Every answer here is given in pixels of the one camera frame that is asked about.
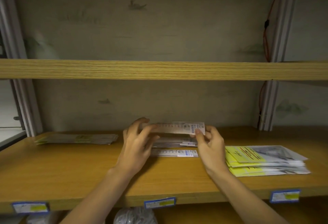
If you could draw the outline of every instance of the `forearm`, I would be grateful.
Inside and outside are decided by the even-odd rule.
[[[229,171],[214,174],[213,181],[245,223],[288,223]]]
[[[102,224],[128,186],[131,177],[111,168],[98,186],[74,208],[61,224]]]

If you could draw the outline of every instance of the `ruler in hand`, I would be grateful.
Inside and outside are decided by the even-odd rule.
[[[151,156],[155,156],[155,157],[198,157],[198,153],[196,150],[152,149]]]

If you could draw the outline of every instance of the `person's right hand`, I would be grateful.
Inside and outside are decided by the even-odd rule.
[[[215,175],[229,172],[229,169],[225,160],[224,139],[215,127],[206,126],[205,128],[205,136],[199,129],[195,130],[195,134],[200,158],[203,161],[206,172],[213,178]]]

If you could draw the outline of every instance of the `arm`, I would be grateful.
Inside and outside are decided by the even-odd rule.
[[[207,143],[197,129],[196,138],[205,169],[245,223],[288,223],[258,198],[229,171],[225,162],[224,140],[215,127],[206,127]]]
[[[148,139],[156,125],[146,126],[140,134],[141,123],[149,119],[140,118],[123,131],[124,144],[117,164],[83,201],[70,212],[61,224],[102,224],[114,204],[121,197],[132,177],[140,171],[150,156],[153,143],[158,136]]]

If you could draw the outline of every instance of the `person's left hand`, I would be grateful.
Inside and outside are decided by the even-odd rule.
[[[159,138],[148,137],[151,130],[157,127],[155,124],[146,126],[138,134],[140,124],[148,122],[147,118],[139,118],[123,131],[124,145],[115,167],[127,173],[129,177],[133,177],[141,170],[150,156],[153,143]]]

